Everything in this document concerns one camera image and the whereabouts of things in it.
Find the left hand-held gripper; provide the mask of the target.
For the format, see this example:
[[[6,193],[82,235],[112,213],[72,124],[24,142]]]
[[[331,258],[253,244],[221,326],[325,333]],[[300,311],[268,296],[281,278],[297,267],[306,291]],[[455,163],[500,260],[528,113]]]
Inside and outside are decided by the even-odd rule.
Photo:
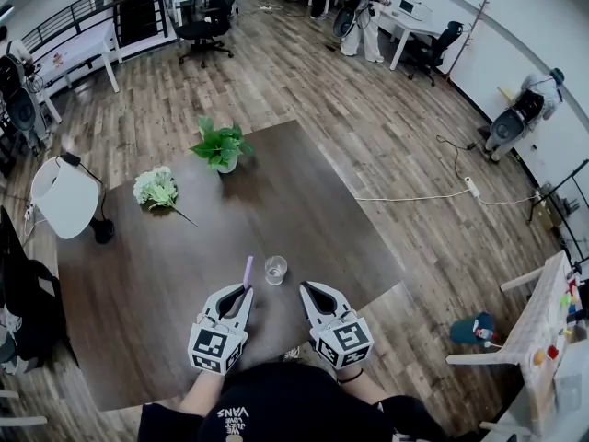
[[[228,285],[206,300],[191,326],[188,357],[192,367],[224,376],[243,354],[254,290]]]

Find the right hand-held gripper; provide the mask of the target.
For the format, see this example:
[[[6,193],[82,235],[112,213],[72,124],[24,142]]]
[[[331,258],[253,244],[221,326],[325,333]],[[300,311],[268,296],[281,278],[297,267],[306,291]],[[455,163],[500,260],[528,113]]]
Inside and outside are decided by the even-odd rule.
[[[310,325],[313,348],[334,370],[363,362],[374,345],[364,318],[345,295],[325,284],[304,281],[300,297]]]

